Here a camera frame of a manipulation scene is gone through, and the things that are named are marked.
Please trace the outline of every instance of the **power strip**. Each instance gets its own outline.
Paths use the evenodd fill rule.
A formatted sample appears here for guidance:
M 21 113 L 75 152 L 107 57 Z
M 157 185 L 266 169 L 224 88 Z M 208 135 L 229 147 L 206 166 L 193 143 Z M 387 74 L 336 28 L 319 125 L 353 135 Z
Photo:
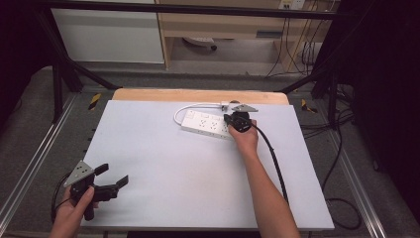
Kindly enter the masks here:
M 223 117 L 204 112 L 187 110 L 181 123 L 181 129 L 200 135 L 234 140 L 229 134 L 228 125 Z

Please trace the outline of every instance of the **gray floor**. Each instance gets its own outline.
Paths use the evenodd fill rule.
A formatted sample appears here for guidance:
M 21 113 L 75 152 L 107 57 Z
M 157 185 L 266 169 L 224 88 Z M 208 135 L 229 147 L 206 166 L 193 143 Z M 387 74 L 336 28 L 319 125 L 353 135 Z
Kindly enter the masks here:
M 104 78 L 125 87 L 273 91 L 281 89 L 302 76 L 299 73 L 271 78 L 259 76 L 266 75 L 276 60 L 273 45 L 268 41 L 218 40 L 216 43 L 218 50 L 212 52 L 177 40 L 170 69 L 147 68 L 144 65 L 133 67 L 133 64 L 130 64 L 124 72 L 117 67 L 113 68 L 113 72 L 105 72 L 101 64 L 95 66 L 98 66 L 96 69 Z M 282 72 L 281 66 L 277 65 L 273 72 Z M 106 101 L 112 97 L 112 91 L 104 91 L 95 110 L 87 110 L 94 91 L 102 91 L 102 89 L 98 89 L 97 84 L 88 79 L 84 81 L 87 86 L 84 92 L 77 95 L 67 121 L 8 226 L 8 234 L 30 231 L 40 232 L 42 236 L 51 229 L 50 203 L 55 184 L 83 158 L 83 150 L 89 146 L 88 138 L 94 135 L 92 129 L 99 122 Z M 316 105 L 309 94 L 311 87 L 311 84 L 307 84 L 288 95 L 290 103 L 295 106 L 301 124 L 323 123 L 319 113 L 302 111 L 300 108 L 301 99 L 306 99 L 310 106 Z M 51 73 L 44 70 L 34 76 L 22 97 L 22 107 L 10 117 L 2 129 L 0 204 L 4 204 L 13 191 L 20 175 L 25 171 L 51 126 L 52 118 Z M 386 234 L 389 237 L 420 237 L 419 225 L 388 175 L 377 173 L 372 169 L 371 159 L 358 127 L 352 124 L 345 125 L 343 137 L 346 151 L 363 182 Z M 327 133 L 308 139 L 306 143 L 318 179 L 321 181 L 331 167 L 336 150 Z M 329 179 L 325 196 L 345 198 L 356 204 L 340 166 L 335 168 Z M 340 203 L 333 204 L 330 211 L 335 219 L 343 223 L 352 225 L 356 222 L 354 213 Z M 369 237 L 364 224 L 356 230 L 337 227 L 333 231 L 315 232 L 313 235 L 315 237 Z

